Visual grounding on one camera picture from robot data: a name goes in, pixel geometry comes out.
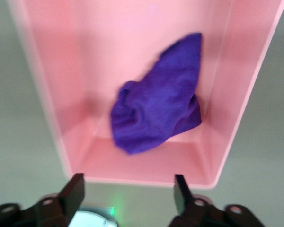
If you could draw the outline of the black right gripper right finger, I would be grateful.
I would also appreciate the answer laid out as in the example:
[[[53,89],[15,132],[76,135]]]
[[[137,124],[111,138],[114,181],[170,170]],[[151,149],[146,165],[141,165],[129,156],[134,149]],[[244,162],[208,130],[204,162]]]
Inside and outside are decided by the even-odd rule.
[[[206,196],[191,193],[183,175],[174,178],[174,200],[178,215],[170,227],[262,227],[263,223],[247,207],[229,204],[223,210]]]

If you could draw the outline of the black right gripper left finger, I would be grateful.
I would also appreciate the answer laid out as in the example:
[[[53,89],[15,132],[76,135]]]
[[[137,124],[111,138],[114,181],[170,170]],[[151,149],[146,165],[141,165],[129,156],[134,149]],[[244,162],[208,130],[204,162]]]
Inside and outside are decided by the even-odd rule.
[[[56,195],[47,195],[33,206],[0,205],[0,227],[67,227],[85,197],[83,173],[76,173]]]

